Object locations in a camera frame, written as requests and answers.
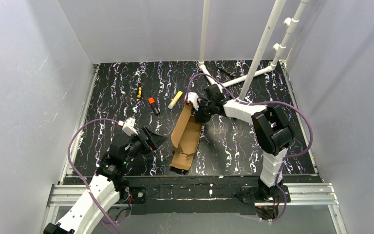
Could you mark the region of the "orange black marker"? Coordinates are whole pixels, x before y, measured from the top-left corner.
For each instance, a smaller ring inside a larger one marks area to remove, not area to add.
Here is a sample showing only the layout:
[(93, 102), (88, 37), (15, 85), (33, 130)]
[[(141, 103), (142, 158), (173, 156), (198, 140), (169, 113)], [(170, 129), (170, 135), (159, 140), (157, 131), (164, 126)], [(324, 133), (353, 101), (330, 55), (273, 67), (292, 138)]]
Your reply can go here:
[(150, 107), (152, 108), (153, 113), (156, 116), (160, 115), (160, 110), (159, 110), (156, 100), (151, 97), (148, 99), (148, 102), (149, 102)]

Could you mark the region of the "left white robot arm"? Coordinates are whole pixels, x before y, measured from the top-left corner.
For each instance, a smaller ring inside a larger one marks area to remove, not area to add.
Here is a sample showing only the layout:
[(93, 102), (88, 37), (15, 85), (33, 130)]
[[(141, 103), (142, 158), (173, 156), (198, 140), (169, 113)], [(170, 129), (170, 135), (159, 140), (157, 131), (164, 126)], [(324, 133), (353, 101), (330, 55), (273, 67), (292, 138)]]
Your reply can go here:
[(108, 209), (126, 191), (129, 183), (124, 175), (128, 163), (137, 156), (158, 150), (166, 139), (147, 127), (131, 131), (127, 139), (114, 137), (91, 182), (86, 183), (86, 191), (59, 221), (48, 223), (43, 233), (92, 233), (101, 219), (108, 217)]

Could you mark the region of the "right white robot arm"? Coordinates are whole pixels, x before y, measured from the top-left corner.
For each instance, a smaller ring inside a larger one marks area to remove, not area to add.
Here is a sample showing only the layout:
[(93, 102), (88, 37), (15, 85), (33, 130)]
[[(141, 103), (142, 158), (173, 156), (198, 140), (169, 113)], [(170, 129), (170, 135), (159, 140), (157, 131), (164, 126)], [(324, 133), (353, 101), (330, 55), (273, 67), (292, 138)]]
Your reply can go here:
[(213, 115), (242, 120), (253, 125), (256, 142), (263, 150), (262, 172), (257, 185), (241, 186), (235, 197), (243, 203), (268, 201), (282, 190), (282, 166), (295, 131), (278, 105), (256, 105), (224, 95), (218, 85), (205, 88), (206, 98), (194, 92), (186, 96), (196, 121), (207, 123)]

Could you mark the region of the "brown cardboard box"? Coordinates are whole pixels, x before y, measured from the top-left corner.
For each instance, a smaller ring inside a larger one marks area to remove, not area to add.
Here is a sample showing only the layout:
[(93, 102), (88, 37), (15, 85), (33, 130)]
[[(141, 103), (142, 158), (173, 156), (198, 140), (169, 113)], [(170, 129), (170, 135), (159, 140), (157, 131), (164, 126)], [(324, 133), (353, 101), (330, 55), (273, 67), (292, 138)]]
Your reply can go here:
[(196, 154), (203, 124), (192, 115), (193, 106), (186, 104), (171, 133), (174, 155), (171, 167), (188, 171)]

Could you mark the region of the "yellow white marker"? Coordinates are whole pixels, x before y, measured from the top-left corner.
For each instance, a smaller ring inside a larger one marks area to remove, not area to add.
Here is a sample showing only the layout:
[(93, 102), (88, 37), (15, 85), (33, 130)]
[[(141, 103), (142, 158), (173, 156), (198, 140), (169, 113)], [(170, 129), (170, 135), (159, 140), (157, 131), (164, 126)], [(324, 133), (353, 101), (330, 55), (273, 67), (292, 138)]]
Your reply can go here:
[(175, 104), (180, 99), (180, 97), (182, 96), (182, 94), (183, 94), (182, 91), (178, 91), (177, 92), (177, 94), (174, 96), (174, 98), (171, 100), (170, 104), (168, 105), (169, 109), (172, 109), (175, 106)]

